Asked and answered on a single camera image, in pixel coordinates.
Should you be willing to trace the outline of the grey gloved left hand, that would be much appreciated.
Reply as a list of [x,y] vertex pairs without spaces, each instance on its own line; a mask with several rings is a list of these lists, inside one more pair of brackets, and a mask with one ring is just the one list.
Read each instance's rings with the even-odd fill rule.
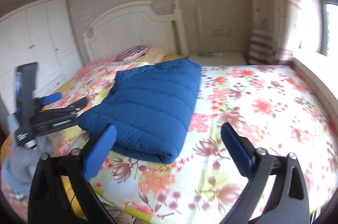
[[12,144],[11,154],[4,161],[4,175],[7,183],[15,191],[28,194],[35,169],[43,153],[52,155],[53,145],[48,136],[36,138],[37,148],[31,150]]

